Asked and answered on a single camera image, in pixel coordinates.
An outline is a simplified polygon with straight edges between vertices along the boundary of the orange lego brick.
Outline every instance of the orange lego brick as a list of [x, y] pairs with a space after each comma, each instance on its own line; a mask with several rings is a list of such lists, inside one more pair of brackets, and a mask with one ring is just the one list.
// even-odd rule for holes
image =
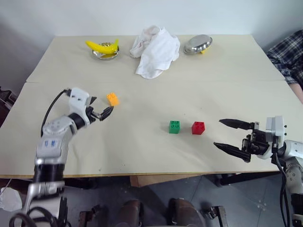
[[119, 105], [119, 100], [115, 93], [109, 93], [106, 98], [108, 99], [111, 106]]

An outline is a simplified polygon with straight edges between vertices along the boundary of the stainless steel bowl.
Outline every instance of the stainless steel bowl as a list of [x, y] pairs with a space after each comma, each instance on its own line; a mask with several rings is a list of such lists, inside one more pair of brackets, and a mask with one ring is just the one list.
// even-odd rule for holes
[[184, 53], [194, 54], [206, 50], [213, 42], [213, 39], [208, 35], [197, 35], [191, 38], [184, 45]]
[[[102, 46], [109, 46], [113, 43], [101, 43], [99, 45], [102, 45]], [[118, 54], [119, 54], [119, 46], [118, 46], [118, 49], [115, 53], [111, 53], [111, 54], [105, 54], [105, 53], [100, 53], [98, 51], [92, 51], [93, 52], [93, 55], [96, 56], [97, 58], [101, 59], [101, 60], [112, 60], [114, 59]]]

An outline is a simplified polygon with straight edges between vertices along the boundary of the toy block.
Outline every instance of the toy block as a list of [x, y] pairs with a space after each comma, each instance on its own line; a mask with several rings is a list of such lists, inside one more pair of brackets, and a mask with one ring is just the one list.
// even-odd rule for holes
[[178, 134], [180, 131], [180, 122], [170, 121], [169, 123], [169, 132], [173, 134]]
[[194, 135], [201, 135], [205, 131], [204, 122], [194, 122], [191, 127], [191, 133]]
[[106, 98], [108, 99], [111, 106], [119, 105], [119, 100], [115, 93], [109, 93]]

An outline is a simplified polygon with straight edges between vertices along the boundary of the white robotic arm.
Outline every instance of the white robotic arm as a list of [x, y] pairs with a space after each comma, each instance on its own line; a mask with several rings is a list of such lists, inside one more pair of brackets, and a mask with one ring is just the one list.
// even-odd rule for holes
[[15, 226], [16, 218], [21, 218], [29, 226], [36, 226], [33, 222], [35, 219], [52, 222], [53, 226], [67, 225], [66, 198], [59, 195], [64, 188], [63, 171], [67, 160], [68, 144], [80, 128], [87, 127], [96, 118], [100, 121], [106, 119], [113, 107], [110, 106], [103, 113], [98, 114], [90, 106], [95, 97], [90, 97], [87, 92], [79, 88], [65, 90], [65, 93], [70, 96], [70, 114], [43, 126], [43, 135], [36, 149], [33, 182], [28, 186], [22, 213], [13, 216], [10, 226]]
[[266, 130], [258, 129], [258, 122], [243, 122], [234, 119], [220, 120], [223, 124], [232, 128], [252, 130], [242, 142], [241, 150], [237, 147], [216, 143], [214, 145], [227, 154], [242, 158], [250, 162], [251, 155], [257, 155], [261, 159], [272, 158], [284, 175], [286, 187], [292, 194], [293, 226], [303, 226], [303, 144], [293, 140], [284, 140], [285, 128], [282, 116], [268, 117]]

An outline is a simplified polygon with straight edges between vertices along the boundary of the yellow banana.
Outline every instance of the yellow banana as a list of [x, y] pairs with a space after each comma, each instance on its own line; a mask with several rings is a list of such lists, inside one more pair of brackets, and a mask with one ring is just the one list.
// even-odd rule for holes
[[109, 46], [102, 46], [92, 41], [85, 41], [86, 45], [89, 46], [90, 49], [97, 51], [99, 53], [111, 54], [115, 53], [118, 50], [118, 39], [116, 39], [115, 43]]

